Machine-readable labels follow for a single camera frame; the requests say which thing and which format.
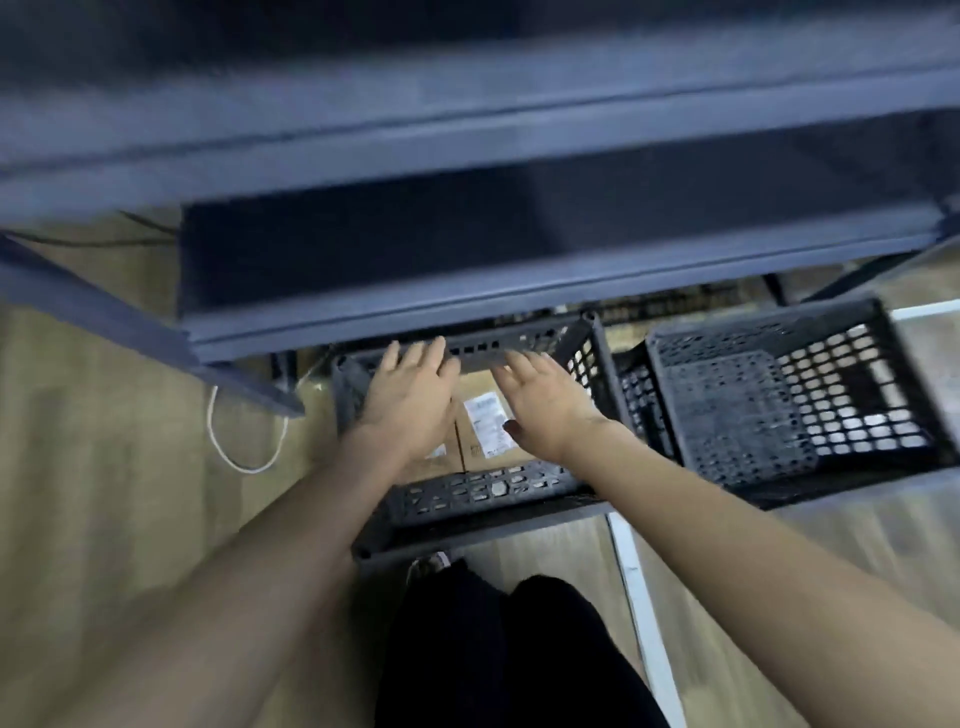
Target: white label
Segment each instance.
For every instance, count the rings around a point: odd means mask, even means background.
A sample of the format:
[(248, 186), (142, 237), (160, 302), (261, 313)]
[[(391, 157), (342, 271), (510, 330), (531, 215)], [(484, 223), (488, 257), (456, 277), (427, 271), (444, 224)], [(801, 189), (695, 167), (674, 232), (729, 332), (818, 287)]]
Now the white label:
[(503, 430), (509, 419), (496, 392), (488, 392), (464, 402), (470, 424), (476, 433), (484, 457), (496, 457), (517, 447), (514, 438)]

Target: cardboard box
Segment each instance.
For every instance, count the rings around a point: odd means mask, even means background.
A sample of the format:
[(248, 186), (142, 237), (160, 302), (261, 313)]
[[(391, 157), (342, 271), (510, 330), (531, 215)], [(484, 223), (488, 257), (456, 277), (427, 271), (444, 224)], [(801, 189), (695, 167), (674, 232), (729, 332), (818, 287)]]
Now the cardboard box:
[(460, 454), (460, 438), (457, 436), (457, 425), (452, 426), (450, 431), (446, 433), (444, 443), (438, 450), (441, 448), (443, 452), (440, 454), (434, 454), (431, 457), (409, 463), (396, 480), (396, 485), (407, 485), (442, 475), (463, 473), (464, 458)]
[[(474, 372), (473, 374), (461, 376), (457, 384), (456, 394), (459, 400), (456, 418), (457, 431), (460, 434), (460, 449), (463, 454), (464, 468), (468, 473), (511, 468), (514, 465), (521, 465), (528, 460), (534, 459), (533, 455), (520, 449), (520, 447), (510, 439), (510, 436), (500, 428), (499, 422), (502, 421), (503, 415), (506, 416), (506, 419), (512, 419), (514, 413), (511, 411), (510, 405), (507, 403), (506, 398), (504, 398), (503, 393), (500, 392), (500, 388), (496, 386), (496, 381), (493, 379), (493, 374), (489, 369), (483, 372)], [(499, 400), (500, 407), (496, 407), (495, 401), (491, 401), (491, 395), (496, 396)], [(492, 407), (478, 410), (476, 406), (471, 406), (471, 401), (477, 400), (478, 398), (483, 399), (478, 401), (477, 404), (481, 406), (492, 405)], [(484, 440), (488, 448), (487, 452), (484, 451), (484, 444), (481, 443), (480, 437), (477, 435), (477, 430), (474, 426), (475, 419), (470, 416), (468, 407), (473, 409), (474, 415), (476, 415), (477, 418), (481, 417), (478, 412), (486, 413), (483, 415), (486, 419), (479, 420), (478, 426), (484, 433)], [(495, 456), (488, 456), (488, 452), (491, 451), (491, 446), (502, 449), (503, 451)]]

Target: black pants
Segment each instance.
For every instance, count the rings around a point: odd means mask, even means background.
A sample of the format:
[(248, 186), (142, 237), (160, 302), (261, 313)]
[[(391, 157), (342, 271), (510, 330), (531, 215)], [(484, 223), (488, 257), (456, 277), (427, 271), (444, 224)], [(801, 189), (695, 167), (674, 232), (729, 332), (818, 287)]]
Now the black pants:
[(415, 582), (390, 636), (377, 728), (514, 725), (667, 728), (565, 581), (534, 576), (507, 596), (461, 561)]

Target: person's left hand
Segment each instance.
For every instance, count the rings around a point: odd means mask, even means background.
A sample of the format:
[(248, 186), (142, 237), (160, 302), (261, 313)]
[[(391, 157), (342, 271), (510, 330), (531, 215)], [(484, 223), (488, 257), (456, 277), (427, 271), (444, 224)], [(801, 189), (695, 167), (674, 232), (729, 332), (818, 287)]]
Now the person's left hand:
[(385, 445), (402, 448), (407, 461), (433, 452), (453, 424), (453, 389), (460, 359), (444, 361), (442, 336), (429, 347), (411, 345), (399, 360), (400, 345), (391, 343), (373, 376), (360, 425), (380, 430)]

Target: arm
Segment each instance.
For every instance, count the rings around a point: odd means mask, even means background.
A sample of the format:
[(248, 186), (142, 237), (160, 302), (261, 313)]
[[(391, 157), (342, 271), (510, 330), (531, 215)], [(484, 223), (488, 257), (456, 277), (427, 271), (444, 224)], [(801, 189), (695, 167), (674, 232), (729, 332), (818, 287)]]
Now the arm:
[(179, 588), (174, 603), (55, 721), (72, 728), (247, 725), (403, 467), (440, 443), (460, 363), (394, 342), (332, 464), (294, 485)]
[(955, 725), (960, 635), (606, 420), (546, 355), (494, 372), (517, 443), (609, 500), (813, 725)]

